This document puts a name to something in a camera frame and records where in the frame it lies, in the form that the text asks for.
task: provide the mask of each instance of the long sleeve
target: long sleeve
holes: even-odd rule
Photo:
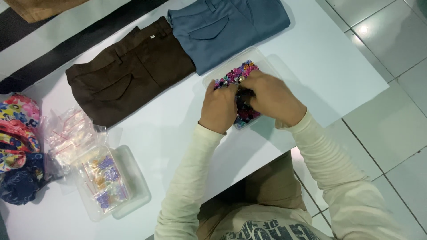
[[[197,240],[197,214],[205,193],[210,160],[223,137],[199,124],[196,126],[192,142],[161,204],[155,239]]]
[[[310,112],[288,130],[308,170],[324,191],[332,230],[338,239],[405,239],[378,189],[352,164],[350,156],[325,134]]]

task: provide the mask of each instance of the pocket flap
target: pocket flap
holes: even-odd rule
[[[119,99],[125,93],[126,89],[131,83],[131,79],[132,73],[128,73],[121,79],[117,80],[115,83],[96,93],[93,93],[92,96],[101,101],[111,101]]]
[[[216,22],[189,32],[188,34],[193,39],[213,39],[218,36],[218,34],[225,28],[227,23],[228,16],[225,16]]]

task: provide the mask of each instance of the hand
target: hand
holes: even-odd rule
[[[282,80],[261,71],[251,71],[240,86],[255,92],[256,97],[246,100],[254,110],[280,120],[288,127],[298,124],[307,112],[307,107]]]
[[[224,134],[236,120],[237,106],[234,96],[237,85],[230,84],[215,91],[214,88],[215,81],[212,80],[206,90],[199,124],[211,131]]]

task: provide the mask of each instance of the clear plastic container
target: clear plastic container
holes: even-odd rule
[[[124,177],[112,152],[106,145],[100,145],[80,156],[72,166],[77,190],[94,222],[122,208],[132,198],[129,179]]]
[[[273,75],[275,77],[279,77],[279,74],[277,73],[276,69],[271,65],[271,63],[267,60],[267,58],[256,47],[248,47],[242,52],[231,57],[229,60],[227,60],[220,66],[214,68],[212,72],[210,72],[203,79],[203,85],[205,86],[205,88],[208,88],[209,83],[212,81],[212,79],[222,78],[231,69],[239,67],[243,62],[246,62],[247,60],[253,61],[254,64],[257,65],[262,72]],[[247,127],[256,123],[260,117],[262,116],[259,116],[255,120],[249,122],[241,129],[236,128],[236,130],[241,131],[243,129],[246,129]]]

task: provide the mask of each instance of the white table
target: white table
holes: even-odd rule
[[[323,126],[372,99],[388,85],[326,15],[315,0],[285,0],[291,26],[257,44],[285,78],[294,94]],[[76,104],[65,70],[93,59],[136,25],[148,26],[167,9],[180,9],[171,0],[121,29],[102,43],[57,69],[25,93],[44,112],[64,111]],[[152,235],[161,201],[200,118],[205,93],[202,77],[192,74],[119,123],[120,144],[130,147],[145,176],[152,200],[121,220],[89,220],[77,191],[63,195],[51,183],[39,203],[14,206],[0,202],[9,237],[18,239],[145,239]],[[209,199],[295,146],[291,135],[262,118],[250,129],[228,131],[214,153],[205,199]]]

